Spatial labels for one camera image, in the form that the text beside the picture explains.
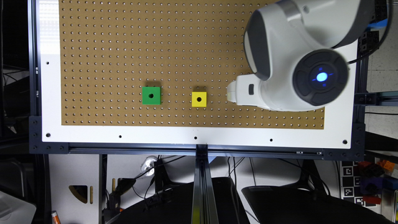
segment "blue light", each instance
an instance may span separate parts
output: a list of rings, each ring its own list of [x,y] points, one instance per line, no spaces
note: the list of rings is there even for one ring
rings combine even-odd
[[[317,80],[318,82],[324,82],[328,79],[328,74],[326,74],[325,72],[321,72],[317,75]]]

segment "yellow cube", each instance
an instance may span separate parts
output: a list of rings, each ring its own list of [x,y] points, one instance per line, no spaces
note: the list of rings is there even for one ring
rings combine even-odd
[[[192,107],[206,107],[206,92],[192,92]]]

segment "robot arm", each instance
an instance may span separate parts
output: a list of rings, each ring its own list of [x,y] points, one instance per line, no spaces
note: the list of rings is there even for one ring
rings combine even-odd
[[[373,13],[370,0],[283,0],[256,10],[244,35],[254,74],[230,83],[228,100],[278,111],[329,104],[348,81],[346,60],[333,49],[358,39]]]

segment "brown pegboard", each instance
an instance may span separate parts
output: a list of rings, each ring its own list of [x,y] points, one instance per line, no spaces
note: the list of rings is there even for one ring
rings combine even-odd
[[[63,125],[323,129],[324,109],[237,106],[226,87],[251,73],[250,15],[275,1],[60,1]],[[162,104],[143,105],[142,86]],[[192,108],[192,91],[207,107]]]

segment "wire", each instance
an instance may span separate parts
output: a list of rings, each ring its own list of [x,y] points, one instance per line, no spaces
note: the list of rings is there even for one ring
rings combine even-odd
[[[105,197],[106,197],[106,209],[108,209],[109,208],[109,192],[108,192],[108,190],[106,190],[106,194],[105,194]]]
[[[319,177],[317,177],[317,176],[311,174],[308,170],[306,170],[306,169],[304,169],[303,167],[300,167],[300,166],[298,166],[298,165],[296,165],[296,164],[294,164],[294,163],[292,163],[292,162],[286,161],[286,160],[284,160],[284,159],[279,159],[279,160],[284,161],[284,162],[287,162],[288,164],[293,165],[293,166],[295,166],[295,167],[298,167],[298,168],[302,169],[303,171],[305,171],[307,174],[310,174],[312,177],[315,177],[316,179],[320,180],[320,181],[322,182],[322,184],[323,184],[323,185],[326,187],[326,189],[328,190],[328,194],[329,194],[329,196],[330,196],[330,189],[329,189],[329,187],[327,186],[327,184],[325,183],[325,181],[323,181],[321,178],[319,178]]]
[[[232,188],[232,184],[231,184],[231,196],[232,196],[232,204],[234,206],[234,210],[235,210],[235,215],[236,215],[236,219],[239,222],[239,214],[238,214],[238,210],[237,210],[237,206],[235,203],[235,196],[234,196],[234,192],[233,192],[233,188]]]
[[[17,67],[17,66],[13,66],[13,65],[6,65],[6,64],[3,64],[3,67],[9,67],[9,68],[16,68],[16,69],[24,69],[24,70],[27,70],[28,68],[22,68],[22,67]]]
[[[249,214],[251,217],[253,217],[253,219],[254,219],[256,222],[260,223],[260,221],[259,221],[253,214],[251,214],[251,213],[250,213],[249,211],[247,211],[246,209],[245,209],[245,211],[246,211],[247,214]]]
[[[228,163],[228,177],[231,177],[231,165],[229,164],[230,158],[231,158],[231,156],[229,156],[228,159],[226,160],[226,162]]]
[[[300,162],[298,159],[296,159],[298,166],[300,167],[300,169],[303,169],[303,167],[300,165]],[[313,184],[312,180],[308,177],[308,181],[312,184],[312,187],[315,188],[315,185]]]
[[[376,44],[376,46],[373,47],[373,49],[371,51],[369,51],[368,53],[362,55],[361,57],[359,57],[359,58],[357,58],[355,60],[352,60],[352,61],[348,62],[348,64],[360,62],[363,59],[368,58],[370,55],[372,55],[383,44],[383,42],[387,38],[387,35],[388,35],[389,31],[390,31],[391,23],[392,23],[392,15],[394,13],[393,6],[392,6],[392,0],[388,0],[388,3],[389,3],[390,6],[389,6],[389,10],[388,10],[389,15],[388,15],[388,20],[387,20],[387,26],[386,26],[386,30],[384,31],[384,34],[381,37],[380,41]]]
[[[18,72],[24,72],[24,71],[27,71],[26,69],[23,69],[23,70],[19,70],[19,71],[15,71],[15,72],[7,72],[7,73],[4,73],[5,75],[9,75],[9,74],[14,74],[14,73],[18,73]]]
[[[146,197],[147,197],[148,190],[149,190],[149,188],[152,186],[152,184],[153,184],[153,182],[151,181],[150,184],[149,184],[149,186],[148,186],[148,188],[147,188],[147,190],[145,191],[145,195],[144,195],[144,202],[145,202],[145,204],[147,205],[147,207],[149,207],[149,205],[148,205],[148,203],[147,203]]]
[[[134,186],[132,186],[132,190],[134,191],[134,193],[136,193],[136,195],[137,195],[138,197],[140,197],[140,198],[142,198],[142,199],[145,199],[143,196],[140,196],[139,194],[137,194],[137,192],[136,192]]]
[[[15,80],[15,81],[18,81],[18,80],[16,80],[14,77],[8,75],[8,73],[3,73],[3,75],[7,75],[9,78],[11,78],[11,79],[13,79],[13,80]]]
[[[254,175],[253,163],[251,162],[251,158],[249,158],[249,160],[250,160],[250,166],[251,166],[251,173],[253,174],[254,186],[257,186],[256,176]]]
[[[166,165],[166,164],[169,164],[169,163],[171,163],[171,162],[174,162],[174,161],[179,160],[179,159],[184,158],[184,157],[185,157],[185,156],[180,156],[180,157],[178,157],[178,158],[176,158],[176,159],[172,159],[172,160],[170,160],[170,161],[167,161],[167,162],[165,162],[165,163],[163,163],[163,164],[161,164],[161,165],[157,165],[157,164],[156,164],[154,167],[151,167],[150,169],[148,169],[147,171],[141,173],[140,175],[138,175],[138,176],[135,177],[134,179],[138,179],[138,178],[142,177],[143,175],[145,175],[146,173],[148,173],[150,170],[152,170],[152,169],[155,168],[155,167],[164,166],[164,165]],[[146,197],[147,197],[149,188],[152,186],[152,184],[154,184],[154,180],[155,180],[155,179],[152,178],[152,180],[150,181],[150,184],[149,184],[147,190],[145,191],[144,202],[145,202],[145,204],[147,205],[147,207],[148,207],[148,203],[147,203],[147,201],[146,201]]]
[[[235,196],[236,196],[236,203],[237,203],[237,207],[236,209],[238,210],[238,223],[239,223],[239,197],[238,197],[238,183],[236,181],[236,163],[235,163],[235,157],[233,157],[233,161],[234,161],[234,178],[235,178]]]
[[[238,165],[240,165],[240,163],[242,163],[242,161],[243,161],[243,159],[244,159],[245,157],[243,157],[242,159],[240,159],[240,160],[238,160],[238,164],[236,165],[236,167],[234,167],[234,169],[233,170],[231,170],[231,172],[229,173],[230,175],[232,174],[232,172],[234,172],[235,171],[235,168],[237,168],[238,167]]]
[[[169,163],[171,163],[171,162],[174,162],[174,161],[179,160],[179,159],[184,158],[184,157],[185,157],[185,156],[180,156],[180,157],[178,157],[178,158],[176,158],[176,159],[172,159],[172,160],[170,160],[170,161],[167,161],[167,162],[165,162],[165,163],[163,163],[163,164],[161,164],[161,165],[156,165],[156,166],[154,166],[154,167],[151,167],[151,168],[148,169],[147,171],[145,171],[145,172],[139,174],[138,176],[136,176],[134,179],[138,179],[138,178],[142,177],[143,175],[145,175],[146,173],[148,173],[150,170],[152,170],[152,169],[155,168],[155,167],[164,166],[164,165],[166,165],[166,164],[169,164]]]
[[[335,161],[335,164],[336,164],[337,178],[338,178],[338,191],[339,191],[338,198],[341,198],[341,176],[340,176],[340,167],[339,167],[339,164],[337,163],[337,161]]]
[[[391,114],[391,113],[375,113],[375,112],[365,112],[365,114],[377,114],[377,115],[398,115],[398,114]]]

